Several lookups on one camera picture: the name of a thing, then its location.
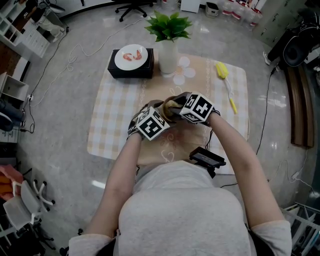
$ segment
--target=gray t-shirt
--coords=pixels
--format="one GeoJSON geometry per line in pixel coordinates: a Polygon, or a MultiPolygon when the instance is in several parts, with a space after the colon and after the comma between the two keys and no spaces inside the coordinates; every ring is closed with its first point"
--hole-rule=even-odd
{"type": "MultiPolygon", "coordinates": [[[[291,255],[288,221],[251,229],[276,256],[291,255]]],[[[120,256],[254,256],[244,212],[229,191],[215,188],[207,170],[177,161],[140,177],[119,216],[114,255],[120,256]]],[[[94,256],[111,241],[87,234],[69,241],[70,256],[94,256]]]]}

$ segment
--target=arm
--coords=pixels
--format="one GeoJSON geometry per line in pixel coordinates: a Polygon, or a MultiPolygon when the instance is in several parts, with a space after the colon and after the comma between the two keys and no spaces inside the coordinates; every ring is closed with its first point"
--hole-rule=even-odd
{"type": "Polygon", "coordinates": [[[37,10],[37,7],[33,7],[32,11],[26,16],[26,19],[29,20],[32,14],[34,14],[36,10],[37,10]]]}
{"type": "Polygon", "coordinates": [[[85,234],[114,237],[120,211],[133,192],[141,141],[139,133],[134,133],[127,139],[111,169],[102,200],[85,234]]]}
{"type": "Polygon", "coordinates": [[[218,114],[210,114],[207,121],[231,163],[249,226],[284,220],[260,162],[248,142],[218,114]]]}

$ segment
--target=yellow sponge brush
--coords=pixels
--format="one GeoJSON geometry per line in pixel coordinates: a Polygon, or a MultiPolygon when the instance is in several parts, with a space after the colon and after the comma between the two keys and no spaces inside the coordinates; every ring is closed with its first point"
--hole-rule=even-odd
{"type": "Polygon", "coordinates": [[[218,62],[216,65],[216,70],[218,71],[218,76],[225,79],[227,77],[227,75],[229,75],[229,71],[226,67],[225,64],[223,64],[222,62],[218,62]]]}

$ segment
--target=tiled floor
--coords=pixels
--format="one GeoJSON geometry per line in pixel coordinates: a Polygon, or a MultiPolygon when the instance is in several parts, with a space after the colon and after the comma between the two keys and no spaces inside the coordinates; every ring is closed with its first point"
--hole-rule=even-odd
{"type": "MultiPolygon", "coordinates": [[[[145,7],[149,13],[152,8],[145,7]]],[[[218,17],[211,19],[201,10],[199,13],[184,12],[194,26],[190,27],[191,39],[181,39],[178,50],[197,56],[209,57],[243,68],[247,75],[249,96],[250,137],[254,150],[260,141],[266,111],[266,92],[272,66],[264,62],[262,52],[269,48],[253,38],[252,33],[238,24],[218,17]]],[[[68,64],[70,51],[81,44],[87,54],[98,49],[106,38],[125,25],[142,16],[131,12],[124,22],[119,22],[120,13],[115,6],[102,7],[74,15],[65,20],[70,32],[61,42],[57,53],[48,65],[45,74],[34,93],[33,104],[39,102],[50,83],[68,64]]],[[[81,52],[72,65],[74,70],[65,70],[47,92],[40,105],[31,109],[35,119],[34,134],[25,133],[20,138],[19,156],[24,168],[33,168],[32,176],[48,183],[47,194],[56,205],[42,219],[42,225],[55,238],[57,248],[66,247],[68,240],[77,235],[78,228],[84,228],[94,214],[103,189],[92,185],[92,181],[105,183],[112,160],[96,157],[87,152],[87,139],[91,115],[102,75],[112,49],[128,44],[140,44],[158,48],[155,38],[143,27],[145,21],[124,29],[112,36],[102,49],[90,57],[81,52]]],[[[31,89],[40,78],[44,67],[57,44],[48,49],[44,58],[32,63],[25,82],[31,89]]],[[[290,173],[299,170],[306,151],[290,144],[291,117],[288,90],[282,72],[270,79],[268,114],[258,158],[265,175],[272,178],[281,160],[287,159],[290,173]]],[[[217,185],[234,183],[234,176],[218,175],[217,185]]],[[[289,183],[286,166],[270,183],[280,206],[287,206],[295,197],[298,181],[289,183]]],[[[227,187],[239,199],[237,186],[227,187]]]]}

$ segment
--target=green leaves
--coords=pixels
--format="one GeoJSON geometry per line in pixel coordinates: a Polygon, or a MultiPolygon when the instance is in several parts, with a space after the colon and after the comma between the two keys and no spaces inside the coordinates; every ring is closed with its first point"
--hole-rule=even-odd
{"type": "Polygon", "coordinates": [[[164,15],[158,11],[154,11],[155,17],[151,17],[147,22],[151,26],[146,26],[145,29],[152,35],[156,35],[156,42],[163,40],[173,40],[176,38],[190,38],[189,33],[185,31],[186,28],[192,26],[191,21],[188,21],[188,17],[178,18],[179,12],[172,14],[170,17],[164,15]]]}
{"type": "Polygon", "coordinates": [[[170,16],[170,19],[175,19],[179,17],[179,12],[176,12],[170,16]]]}
{"type": "Polygon", "coordinates": [[[155,17],[158,20],[158,22],[164,22],[165,24],[167,24],[169,17],[167,15],[164,15],[158,11],[154,11],[155,17]]]}

